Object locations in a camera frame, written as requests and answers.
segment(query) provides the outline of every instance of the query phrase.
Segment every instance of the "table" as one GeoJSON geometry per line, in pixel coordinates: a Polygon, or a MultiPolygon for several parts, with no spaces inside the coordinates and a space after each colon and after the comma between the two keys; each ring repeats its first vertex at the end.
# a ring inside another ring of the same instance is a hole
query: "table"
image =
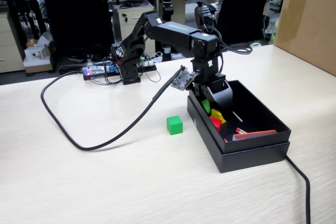
{"type": "MultiPolygon", "coordinates": [[[[292,129],[288,155],[310,179],[312,223],[334,223],[336,77],[273,45],[224,59],[227,78],[292,129]]],[[[157,64],[159,83],[65,77],[45,98],[69,134],[93,146],[127,127],[181,64],[191,67],[190,59],[157,64]]],[[[187,113],[187,92],[168,88],[121,139],[82,152],[42,105],[50,81],[0,86],[0,223],[305,222],[305,182],[287,161],[218,172],[187,113]],[[175,115],[184,132],[170,136],[166,118],[175,115]]]]}

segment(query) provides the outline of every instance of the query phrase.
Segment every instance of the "cardboard box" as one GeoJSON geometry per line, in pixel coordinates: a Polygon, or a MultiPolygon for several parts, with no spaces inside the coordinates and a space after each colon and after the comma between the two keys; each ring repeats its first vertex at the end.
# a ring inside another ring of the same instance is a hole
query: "cardboard box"
{"type": "Polygon", "coordinates": [[[283,0],[274,44],[336,76],[335,0],[283,0]]]}
{"type": "Polygon", "coordinates": [[[47,56],[43,60],[28,60],[25,58],[23,65],[27,73],[45,72],[53,69],[52,57],[47,56]]]}

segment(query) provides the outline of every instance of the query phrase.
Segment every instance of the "black robotic arm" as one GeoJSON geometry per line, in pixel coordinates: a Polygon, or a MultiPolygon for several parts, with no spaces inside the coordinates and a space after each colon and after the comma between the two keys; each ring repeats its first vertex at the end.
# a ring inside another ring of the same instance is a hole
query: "black robotic arm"
{"type": "Polygon", "coordinates": [[[175,22],[163,23],[156,11],[143,13],[133,32],[121,43],[113,44],[111,55],[121,66],[121,75],[138,75],[137,63],[145,50],[144,36],[173,47],[194,51],[194,92],[199,99],[215,102],[221,110],[232,111],[232,91],[225,75],[218,73],[218,57],[221,55],[218,38],[200,30],[175,22]]]}

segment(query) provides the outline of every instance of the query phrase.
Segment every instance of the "green block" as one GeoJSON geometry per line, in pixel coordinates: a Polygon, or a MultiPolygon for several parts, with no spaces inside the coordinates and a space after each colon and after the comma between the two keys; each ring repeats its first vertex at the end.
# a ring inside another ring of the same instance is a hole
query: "green block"
{"type": "Polygon", "coordinates": [[[205,108],[206,113],[210,114],[211,113],[211,108],[210,108],[210,103],[207,99],[201,102],[203,107],[205,108]]]}
{"type": "Polygon", "coordinates": [[[183,123],[178,115],[167,118],[167,129],[171,135],[183,132],[183,123]]]}

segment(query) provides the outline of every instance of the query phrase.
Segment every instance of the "office chair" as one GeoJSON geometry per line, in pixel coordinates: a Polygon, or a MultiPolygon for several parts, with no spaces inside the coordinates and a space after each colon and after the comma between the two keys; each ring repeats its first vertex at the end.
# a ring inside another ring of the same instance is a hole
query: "office chair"
{"type": "Polygon", "coordinates": [[[45,0],[56,55],[108,55],[114,43],[107,0],[45,0]]]}
{"type": "MultiPolygon", "coordinates": [[[[226,44],[236,44],[263,38],[264,5],[267,0],[223,0],[217,23],[213,18],[202,18],[203,24],[214,25],[226,44]]],[[[206,5],[212,16],[216,9],[206,2],[197,2],[198,7],[206,5]]]]}

